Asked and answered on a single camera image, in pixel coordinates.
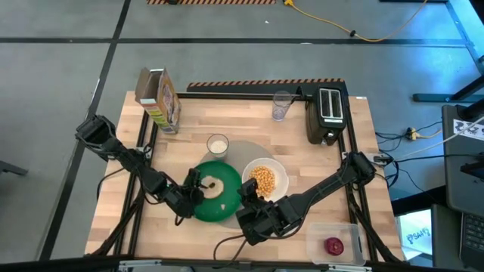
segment green bowl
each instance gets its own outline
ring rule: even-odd
[[[227,163],[209,161],[199,164],[200,178],[212,176],[224,183],[224,190],[214,199],[204,199],[195,207],[195,218],[205,222],[220,222],[233,215],[240,205],[237,189],[242,185],[239,173]]]

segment hazard tape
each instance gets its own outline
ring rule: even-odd
[[[149,5],[168,5],[168,0],[147,0]],[[178,0],[177,5],[272,5],[276,0]]]
[[[192,82],[188,87],[263,85],[263,84],[298,84],[319,82],[345,82],[343,79],[272,79],[272,80],[239,80],[230,82]]]

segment gray floor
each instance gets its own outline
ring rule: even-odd
[[[452,1],[456,11],[469,6]],[[378,0],[306,0],[303,10],[381,37],[418,7]],[[0,0],[0,37],[101,37],[113,35],[123,0]],[[464,25],[482,50],[482,24]],[[123,38],[338,38],[347,35],[278,3],[255,6],[148,6],[133,0]],[[396,39],[460,39],[444,5],[428,5]],[[0,159],[30,170],[25,178],[0,176],[0,262],[36,258],[65,169],[75,127],[95,89],[107,44],[0,44]],[[178,91],[189,82],[241,79],[344,78],[351,95],[367,96],[378,131],[401,133],[440,120],[441,104],[416,104],[414,92],[452,93],[479,72],[465,47],[284,44],[118,45],[98,113],[117,122],[126,91],[139,70],[166,66]],[[429,134],[436,128],[429,129]],[[404,142],[394,154],[442,140]],[[391,144],[383,144],[384,149]],[[440,154],[438,147],[421,155]],[[67,207],[53,258],[80,256],[95,210],[95,188],[105,163],[86,152]],[[441,159],[407,162],[417,185],[444,183]],[[418,193],[401,176],[393,199]]]

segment toaster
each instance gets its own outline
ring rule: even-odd
[[[311,144],[333,145],[346,127],[338,89],[319,87],[306,100],[306,134]]]

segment small food item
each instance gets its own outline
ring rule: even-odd
[[[220,154],[227,150],[227,144],[224,141],[217,140],[210,144],[210,151],[214,154]]]
[[[339,256],[345,251],[345,246],[339,238],[331,237],[324,241],[324,249],[330,255]]]
[[[275,189],[275,176],[272,170],[265,166],[257,166],[250,172],[249,178],[257,180],[257,196],[269,198]]]
[[[206,199],[214,199],[224,191],[224,183],[218,178],[212,176],[206,176],[202,178],[201,184],[206,187],[201,187],[200,190],[203,193],[203,197]]]

